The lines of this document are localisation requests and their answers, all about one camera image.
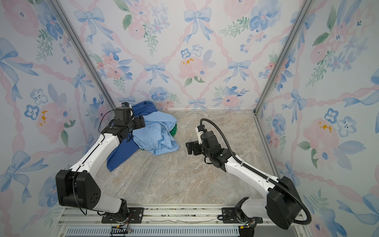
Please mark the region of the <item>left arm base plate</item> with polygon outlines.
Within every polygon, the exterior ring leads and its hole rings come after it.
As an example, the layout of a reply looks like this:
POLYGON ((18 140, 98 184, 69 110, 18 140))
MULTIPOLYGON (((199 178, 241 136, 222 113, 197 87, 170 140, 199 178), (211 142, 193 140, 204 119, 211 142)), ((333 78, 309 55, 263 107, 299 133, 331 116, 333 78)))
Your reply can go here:
POLYGON ((129 207, 120 210, 118 213, 108 213, 102 215, 102 224, 141 224, 144 216, 143 207, 129 207))

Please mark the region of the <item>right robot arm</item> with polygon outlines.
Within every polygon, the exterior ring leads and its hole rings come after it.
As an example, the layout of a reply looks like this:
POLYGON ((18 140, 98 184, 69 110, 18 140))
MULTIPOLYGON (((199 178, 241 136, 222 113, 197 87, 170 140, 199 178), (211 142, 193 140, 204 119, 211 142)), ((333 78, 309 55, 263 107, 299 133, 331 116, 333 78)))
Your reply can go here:
POLYGON ((244 197, 238 202, 235 212, 239 221, 268 218, 284 230, 297 222, 301 199, 291 179, 269 175, 246 163, 230 147, 223 148, 212 131, 198 133, 198 140, 187 142, 186 148, 189 155, 203 155, 207 163, 238 177, 262 195, 262 199, 244 197))

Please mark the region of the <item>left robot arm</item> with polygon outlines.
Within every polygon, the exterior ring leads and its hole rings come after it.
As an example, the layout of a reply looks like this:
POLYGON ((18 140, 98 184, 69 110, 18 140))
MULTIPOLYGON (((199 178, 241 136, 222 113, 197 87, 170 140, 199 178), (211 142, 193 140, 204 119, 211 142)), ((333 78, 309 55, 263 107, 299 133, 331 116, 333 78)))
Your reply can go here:
POLYGON ((116 223, 125 223, 129 219, 126 200, 103 194, 94 180, 101 165, 108 156, 128 139, 133 130, 145 127, 142 116, 130 119, 116 119, 105 127, 88 152, 70 169, 56 174, 58 202, 61 206, 97 211, 116 223))

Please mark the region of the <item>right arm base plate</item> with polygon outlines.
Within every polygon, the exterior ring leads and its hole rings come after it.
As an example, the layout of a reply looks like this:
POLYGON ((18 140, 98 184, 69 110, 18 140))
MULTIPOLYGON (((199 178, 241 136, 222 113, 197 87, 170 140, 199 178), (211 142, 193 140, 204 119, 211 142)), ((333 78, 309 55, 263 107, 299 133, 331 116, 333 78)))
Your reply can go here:
POLYGON ((261 217, 247 217, 242 211, 236 210, 234 207, 223 207, 221 209, 222 214, 218 215, 217 219, 224 224, 262 224, 263 219, 261 217))

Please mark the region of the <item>light blue cloth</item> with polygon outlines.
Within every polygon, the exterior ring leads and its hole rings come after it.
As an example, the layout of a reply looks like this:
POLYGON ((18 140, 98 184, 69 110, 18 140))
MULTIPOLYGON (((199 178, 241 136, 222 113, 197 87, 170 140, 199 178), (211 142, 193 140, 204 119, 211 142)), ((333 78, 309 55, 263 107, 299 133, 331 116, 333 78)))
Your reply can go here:
POLYGON ((160 111, 143 116, 145 127, 133 131, 133 141, 140 149, 155 156, 179 150, 179 145, 171 135, 177 119, 160 111))

